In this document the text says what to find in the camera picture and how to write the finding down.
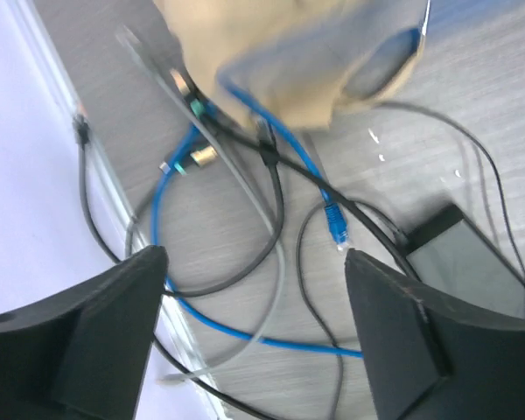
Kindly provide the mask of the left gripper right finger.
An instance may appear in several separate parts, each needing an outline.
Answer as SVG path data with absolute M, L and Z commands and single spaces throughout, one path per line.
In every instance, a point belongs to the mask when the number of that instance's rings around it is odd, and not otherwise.
M 525 319 L 351 249 L 346 287 L 380 419 L 525 419 Z

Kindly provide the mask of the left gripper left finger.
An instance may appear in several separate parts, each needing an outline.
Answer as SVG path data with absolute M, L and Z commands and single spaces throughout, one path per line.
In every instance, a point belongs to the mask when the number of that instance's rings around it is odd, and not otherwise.
M 132 419 L 165 291 L 148 246 L 98 276 L 0 314 L 0 419 Z

